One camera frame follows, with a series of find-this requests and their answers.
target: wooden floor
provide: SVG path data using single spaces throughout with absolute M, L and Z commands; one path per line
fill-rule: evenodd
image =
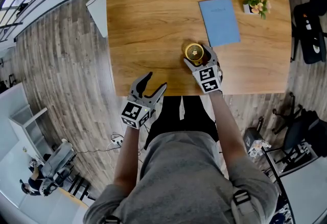
M 39 119 L 48 142 L 59 144 L 61 138 L 66 138 L 75 151 L 105 150 L 113 132 L 124 132 L 119 121 L 122 98 L 114 93 L 108 40 L 102 38 L 90 17 L 87 1 L 71 0 L 30 25 L 18 36 L 17 47 L 7 54 L 0 68 L 1 80 L 14 73 L 23 82 L 34 112 L 49 109 Z M 307 1 L 290 0 L 291 8 Z M 326 16 L 321 18 L 321 25 L 327 31 Z M 292 91 L 297 103 L 316 110 L 323 120 L 327 120 L 325 74 L 325 63 L 304 64 L 299 46 L 296 61 L 291 63 L 287 92 Z M 212 116 L 208 97 L 202 100 Z M 288 94 L 225 96 L 225 100 L 242 132 L 263 116 L 264 138 L 276 147 L 283 142 L 285 132 L 277 136 L 271 132 L 280 123 L 271 111 L 287 107 Z M 143 127 L 140 149 L 146 136 Z M 108 153 L 79 154 L 75 160 L 76 168 L 97 191 L 113 180 L 119 150 Z M 264 158 L 258 163 L 262 168 L 266 165 Z

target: blue notebook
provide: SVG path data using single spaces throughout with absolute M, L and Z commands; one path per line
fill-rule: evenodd
M 199 2 L 211 47 L 241 42 L 231 0 Z

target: wood grain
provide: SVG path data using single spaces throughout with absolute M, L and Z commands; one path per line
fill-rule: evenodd
M 166 95 L 199 95 L 201 89 L 182 62 L 186 40 L 208 44 L 198 5 L 205 0 L 107 0 L 107 20 L 115 90 L 128 95 L 130 84 L 153 71 L 151 93 L 168 82 Z M 216 47 L 225 94 L 277 93 L 286 89 L 291 54 L 288 0 L 270 0 L 267 20 L 243 12 L 232 0 L 241 43 Z

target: yellow cup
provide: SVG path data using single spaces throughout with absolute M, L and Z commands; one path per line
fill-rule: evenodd
M 202 57 L 204 55 L 203 47 L 197 43 L 188 44 L 184 50 L 185 56 L 188 60 L 193 62 L 195 66 L 202 64 Z

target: power strip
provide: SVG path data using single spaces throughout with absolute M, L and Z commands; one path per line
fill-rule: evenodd
M 122 145 L 124 141 L 124 138 L 123 137 L 116 137 L 114 139 L 111 140 L 111 142 L 114 144 L 114 145 Z

